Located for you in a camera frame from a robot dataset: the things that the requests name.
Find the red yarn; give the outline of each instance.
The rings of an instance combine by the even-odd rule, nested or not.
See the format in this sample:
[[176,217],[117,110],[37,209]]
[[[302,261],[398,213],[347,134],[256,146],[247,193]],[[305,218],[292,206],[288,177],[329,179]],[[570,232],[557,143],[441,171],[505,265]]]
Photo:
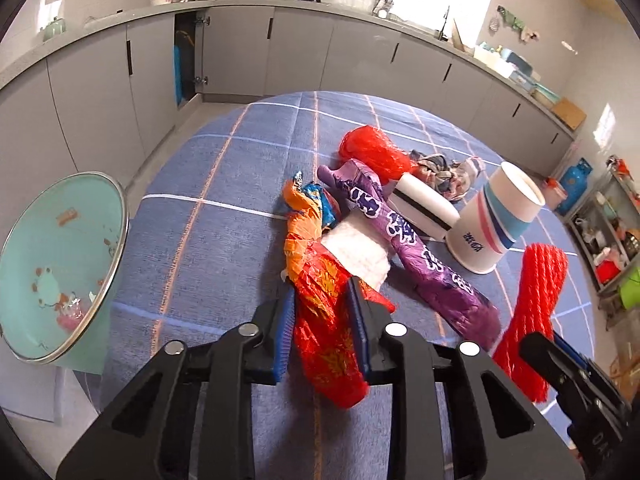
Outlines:
[[518,348],[522,338],[531,332],[542,332],[553,339],[551,313],[556,308],[568,264],[566,254],[557,247],[527,246],[513,319],[494,352],[494,361],[531,402],[545,402],[549,385],[520,358]]

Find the blue plaid tablecloth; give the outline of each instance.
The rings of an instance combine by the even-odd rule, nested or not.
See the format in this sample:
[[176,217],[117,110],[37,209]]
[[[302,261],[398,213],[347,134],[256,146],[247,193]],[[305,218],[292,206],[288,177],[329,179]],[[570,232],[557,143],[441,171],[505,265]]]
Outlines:
[[[502,160],[430,113],[360,94],[288,94],[210,122],[162,168],[132,221],[111,313],[101,406],[167,341],[215,340],[274,296],[285,266],[284,181],[299,170],[312,180],[319,164],[339,166],[342,136],[363,124],[379,126],[404,150],[443,153],[449,160],[480,156],[487,174],[476,189]],[[522,252],[534,242],[568,254],[570,273],[553,324],[579,352],[593,357],[590,296],[579,256],[548,209],[488,275],[463,269],[442,243],[431,242],[430,249],[494,302],[505,328],[518,293]],[[381,292],[398,306],[394,319],[430,341],[454,345],[456,333],[412,289],[401,267],[392,266]],[[313,393],[292,355],[282,384],[254,386],[257,478],[385,479],[390,394],[389,387],[375,387],[354,408],[338,410]],[[567,440],[568,419],[554,396],[539,408]]]

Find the teal trash bin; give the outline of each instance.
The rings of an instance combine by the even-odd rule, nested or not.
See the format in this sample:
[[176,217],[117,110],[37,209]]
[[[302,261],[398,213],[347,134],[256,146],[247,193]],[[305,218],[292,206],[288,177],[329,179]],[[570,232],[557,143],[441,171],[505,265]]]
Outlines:
[[102,373],[129,229],[124,192],[102,173],[45,190],[0,254],[0,329],[14,355]]

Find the paper cup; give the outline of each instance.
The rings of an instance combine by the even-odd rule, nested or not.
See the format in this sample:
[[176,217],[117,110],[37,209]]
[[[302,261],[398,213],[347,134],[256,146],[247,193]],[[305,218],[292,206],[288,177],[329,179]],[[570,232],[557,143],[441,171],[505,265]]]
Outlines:
[[487,274],[545,205],[542,192],[520,168],[503,162],[447,233],[449,251],[463,267]]

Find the purple plastic packaging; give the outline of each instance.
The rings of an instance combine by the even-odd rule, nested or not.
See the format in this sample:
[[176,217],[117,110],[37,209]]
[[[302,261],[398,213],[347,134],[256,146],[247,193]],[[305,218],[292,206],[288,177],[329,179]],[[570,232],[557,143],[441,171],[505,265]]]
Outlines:
[[407,221],[385,203],[376,173],[352,158],[339,170],[320,166],[318,178],[343,193],[371,220],[414,279],[417,293],[433,310],[463,338],[487,351],[493,346],[500,336],[498,309],[438,260]]

